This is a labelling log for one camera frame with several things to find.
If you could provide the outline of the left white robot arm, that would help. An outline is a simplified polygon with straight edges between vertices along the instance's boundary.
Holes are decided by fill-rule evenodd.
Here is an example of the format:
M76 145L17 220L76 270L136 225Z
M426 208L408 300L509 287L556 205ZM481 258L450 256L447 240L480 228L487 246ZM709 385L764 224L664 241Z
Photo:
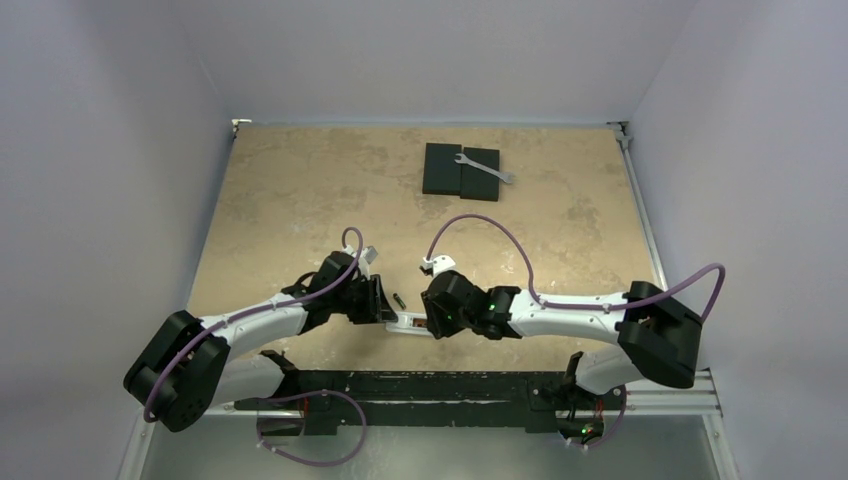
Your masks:
M346 247L328 255L270 299L219 315L169 315L123 379L145 417L172 432L194 424L222 403L262 398L284 409L297 399L294 366L275 353L248 352L325 324L335 314L353 324L394 322L379 275L370 271L373 246Z

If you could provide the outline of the green black battery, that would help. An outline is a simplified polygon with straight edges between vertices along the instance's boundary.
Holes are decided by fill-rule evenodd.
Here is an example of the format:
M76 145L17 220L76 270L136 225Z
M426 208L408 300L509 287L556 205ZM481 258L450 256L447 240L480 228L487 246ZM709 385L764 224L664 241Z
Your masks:
M392 297L402 310L406 309L406 304L398 293L393 293Z

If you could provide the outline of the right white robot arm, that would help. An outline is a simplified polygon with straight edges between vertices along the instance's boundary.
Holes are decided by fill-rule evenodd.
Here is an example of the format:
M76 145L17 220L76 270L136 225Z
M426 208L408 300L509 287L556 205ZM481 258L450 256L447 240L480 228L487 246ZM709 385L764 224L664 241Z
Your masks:
M625 292L574 297L515 286L483 290L445 271L421 298L427 329L437 339L468 329L489 340L564 336L606 343L575 356L561 381L564 399L576 407L640 379L677 389L695 381L703 319L649 282L635 281Z

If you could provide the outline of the white remote control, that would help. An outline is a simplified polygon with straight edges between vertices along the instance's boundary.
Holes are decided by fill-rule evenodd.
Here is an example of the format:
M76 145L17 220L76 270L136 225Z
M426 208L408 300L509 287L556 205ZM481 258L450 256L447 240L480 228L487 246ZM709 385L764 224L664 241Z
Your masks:
M433 337L427 328L427 316L423 313L398 312L396 320L385 323L385 329L395 334Z

